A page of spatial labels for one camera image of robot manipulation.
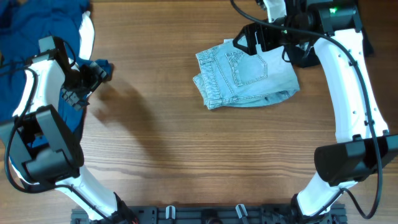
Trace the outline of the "light blue denim shorts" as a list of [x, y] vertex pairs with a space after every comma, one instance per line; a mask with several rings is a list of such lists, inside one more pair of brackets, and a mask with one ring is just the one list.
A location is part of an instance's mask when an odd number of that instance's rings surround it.
[[248, 55], [231, 39], [196, 54], [200, 73], [193, 77], [203, 104], [219, 107], [262, 107], [281, 103], [300, 90], [291, 63], [282, 58], [283, 47]]

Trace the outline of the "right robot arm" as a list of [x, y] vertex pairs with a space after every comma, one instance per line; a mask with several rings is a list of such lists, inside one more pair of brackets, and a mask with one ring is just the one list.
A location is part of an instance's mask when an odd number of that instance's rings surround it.
[[305, 44], [299, 58], [319, 61], [326, 76], [335, 115], [336, 143], [315, 149], [316, 173], [290, 204], [292, 223], [309, 223], [329, 215], [332, 205], [350, 188], [376, 175], [373, 205], [363, 218], [374, 216], [381, 201], [383, 169], [397, 155], [397, 136], [389, 132], [378, 110], [364, 57], [363, 23], [357, 1], [259, 1], [268, 18], [250, 17], [240, 35], [243, 51], [256, 53], [280, 46]]

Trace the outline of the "blue t-shirt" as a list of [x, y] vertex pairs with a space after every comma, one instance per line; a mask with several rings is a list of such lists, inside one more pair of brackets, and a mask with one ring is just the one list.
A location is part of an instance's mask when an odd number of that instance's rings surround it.
[[1, 1], [1, 121], [12, 118], [25, 88], [22, 63], [39, 54], [39, 39], [54, 35], [70, 44], [68, 56], [77, 65], [89, 65], [93, 25], [83, 16], [89, 0]]

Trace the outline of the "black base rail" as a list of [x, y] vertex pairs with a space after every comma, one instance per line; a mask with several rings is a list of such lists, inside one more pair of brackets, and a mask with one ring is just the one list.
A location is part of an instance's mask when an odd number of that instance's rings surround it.
[[[210, 218], [219, 218], [222, 223], [288, 223], [289, 204], [265, 204], [262, 206], [246, 206], [245, 215], [238, 214], [237, 207], [129, 207], [139, 218], [139, 223], [154, 224], [201, 224]], [[94, 223], [83, 209], [74, 209], [70, 223]], [[347, 224], [345, 205], [334, 204], [331, 210], [318, 220], [308, 223]]]

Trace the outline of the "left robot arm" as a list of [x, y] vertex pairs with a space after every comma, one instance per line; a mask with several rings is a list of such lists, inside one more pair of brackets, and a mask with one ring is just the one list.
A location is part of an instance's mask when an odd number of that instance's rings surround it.
[[58, 113], [60, 99], [74, 110], [88, 105], [85, 96], [110, 79], [96, 62], [78, 66], [69, 43], [56, 36], [39, 40], [40, 53], [21, 68], [24, 93], [12, 119], [1, 123], [4, 171], [18, 191], [39, 194], [58, 190], [88, 215], [88, 223], [138, 223], [134, 212], [84, 165], [83, 150]]

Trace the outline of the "black folded garment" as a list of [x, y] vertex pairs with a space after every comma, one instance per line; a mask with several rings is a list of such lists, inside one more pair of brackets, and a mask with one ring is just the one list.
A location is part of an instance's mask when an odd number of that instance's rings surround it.
[[[359, 2], [354, 0], [293, 0], [286, 1], [287, 18], [285, 25], [295, 29], [307, 30], [334, 36], [338, 30], [354, 29], [363, 35], [363, 54], [368, 57], [374, 49], [368, 39], [360, 18]], [[300, 68], [312, 67], [320, 64], [313, 45], [318, 40], [302, 34], [290, 34], [291, 44], [287, 44], [283, 51], [289, 62]]]

